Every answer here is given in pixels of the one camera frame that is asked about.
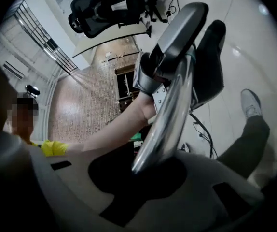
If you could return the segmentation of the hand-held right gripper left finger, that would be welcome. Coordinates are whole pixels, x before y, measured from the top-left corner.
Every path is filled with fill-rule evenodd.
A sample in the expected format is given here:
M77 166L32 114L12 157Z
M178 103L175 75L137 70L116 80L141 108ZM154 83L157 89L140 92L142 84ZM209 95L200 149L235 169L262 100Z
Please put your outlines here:
M133 150L91 150L47 157L50 200L69 231L142 231L143 193L130 165Z

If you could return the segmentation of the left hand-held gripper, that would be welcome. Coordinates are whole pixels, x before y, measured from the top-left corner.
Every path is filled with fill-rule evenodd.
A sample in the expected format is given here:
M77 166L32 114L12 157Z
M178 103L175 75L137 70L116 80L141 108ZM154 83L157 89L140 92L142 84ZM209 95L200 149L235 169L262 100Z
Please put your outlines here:
M163 32L150 55L143 52L138 54L133 87L139 89L139 94L132 107L141 117L158 114L171 84L163 78L171 79L179 61L203 28L208 11L208 5L203 2L186 4ZM191 110L214 99L224 88L220 55L225 36L226 25L215 20L206 29L195 51ZM150 66L155 77L148 74Z

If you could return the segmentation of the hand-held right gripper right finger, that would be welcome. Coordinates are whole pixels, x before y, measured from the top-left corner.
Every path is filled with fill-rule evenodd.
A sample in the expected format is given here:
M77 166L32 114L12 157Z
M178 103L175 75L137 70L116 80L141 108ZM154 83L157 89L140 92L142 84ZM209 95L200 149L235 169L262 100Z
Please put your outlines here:
M133 219L136 231L235 231L263 200L261 191L207 157L178 151L185 182L171 196L147 201Z

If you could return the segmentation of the silver-handled teal mop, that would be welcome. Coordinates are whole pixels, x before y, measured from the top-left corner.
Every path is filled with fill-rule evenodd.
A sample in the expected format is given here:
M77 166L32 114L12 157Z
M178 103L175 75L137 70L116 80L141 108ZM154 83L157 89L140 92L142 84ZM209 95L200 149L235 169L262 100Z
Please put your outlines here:
M133 173L138 174L164 162L177 150L192 102L195 63L195 48L191 46L180 60L151 131L133 162Z

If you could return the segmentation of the person's left forearm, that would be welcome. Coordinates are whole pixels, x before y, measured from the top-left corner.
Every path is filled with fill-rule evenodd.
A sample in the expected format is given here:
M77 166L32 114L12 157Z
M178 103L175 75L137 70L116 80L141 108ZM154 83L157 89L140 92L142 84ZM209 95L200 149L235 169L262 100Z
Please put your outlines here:
M112 151L126 144L132 136L148 125L148 120L156 115L154 100L140 92L133 102L116 119L91 135L85 143L70 144L67 155L89 151Z

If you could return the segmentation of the person's yellow shirt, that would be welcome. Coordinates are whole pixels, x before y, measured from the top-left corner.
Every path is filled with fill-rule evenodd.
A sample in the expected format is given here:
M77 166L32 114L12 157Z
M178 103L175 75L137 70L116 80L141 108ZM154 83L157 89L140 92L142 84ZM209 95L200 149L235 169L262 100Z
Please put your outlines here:
M31 142L31 144L40 148L46 157L65 155L69 147L69 144L49 140L46 140L41 144L36 144L34 142Z

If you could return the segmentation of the person's leg in olive trousers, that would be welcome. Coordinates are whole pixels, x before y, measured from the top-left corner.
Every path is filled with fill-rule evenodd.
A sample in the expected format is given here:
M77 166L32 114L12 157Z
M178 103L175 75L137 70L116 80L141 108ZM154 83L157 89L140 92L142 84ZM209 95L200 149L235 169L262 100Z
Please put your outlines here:
M217 161L247 179L263 157L269 134L270 128L262 116L248 118L242 135Z

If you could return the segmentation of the white sneaker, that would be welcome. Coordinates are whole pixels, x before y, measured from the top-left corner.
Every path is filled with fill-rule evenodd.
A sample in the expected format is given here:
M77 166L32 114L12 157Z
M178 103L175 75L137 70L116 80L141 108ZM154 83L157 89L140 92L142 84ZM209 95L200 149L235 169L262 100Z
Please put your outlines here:
M252 90L242 90L240 97L242 111L246 119L249 119L252 116L262 116L260 99Z

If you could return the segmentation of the dark wooden cabinet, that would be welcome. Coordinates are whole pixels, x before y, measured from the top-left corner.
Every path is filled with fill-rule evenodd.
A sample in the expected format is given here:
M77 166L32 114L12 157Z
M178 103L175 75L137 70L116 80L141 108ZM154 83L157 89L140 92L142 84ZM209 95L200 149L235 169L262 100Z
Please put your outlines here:
M122 113L138 96L139 89L133 87L134 64L115 69L115 87L119 112Z

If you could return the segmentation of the curved desk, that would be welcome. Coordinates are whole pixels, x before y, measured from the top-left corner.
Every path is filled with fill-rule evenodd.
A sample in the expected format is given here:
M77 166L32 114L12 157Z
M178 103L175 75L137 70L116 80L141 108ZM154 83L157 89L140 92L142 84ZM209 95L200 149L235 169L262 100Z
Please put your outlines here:
M102 33L100 33L98 36L94 38L88 38L87 36L83 36L76 45L72 57L74 58L84 53L85 51L94 48L95 46L99 46L103 43L107 43L116 39L141 34L147 34L149 37L151 37L151 32L152 26L146 26L143 22L140 22L139 24L132 24L120 27L118 25L114 25L104 30Z

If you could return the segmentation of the black mesh office chair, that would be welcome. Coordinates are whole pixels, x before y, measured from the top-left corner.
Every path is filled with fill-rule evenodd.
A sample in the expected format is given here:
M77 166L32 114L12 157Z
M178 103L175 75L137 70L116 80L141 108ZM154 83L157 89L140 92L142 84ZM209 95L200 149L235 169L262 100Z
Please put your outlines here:
M68 22L73 31L94 38L111 26L139 24L143 18L163 19L156 8L158 0L73 0Z

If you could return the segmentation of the white air conditioner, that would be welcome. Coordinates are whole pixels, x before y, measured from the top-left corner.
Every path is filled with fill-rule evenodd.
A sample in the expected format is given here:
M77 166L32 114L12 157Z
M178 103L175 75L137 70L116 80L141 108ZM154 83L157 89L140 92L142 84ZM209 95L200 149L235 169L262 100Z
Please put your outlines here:
M11 65L9 62L5 62L3 64L3 67L8 71L10 72L12 75L16 76L18 79L22 80L25 75L20 72L18 69L16 69L13 65Z

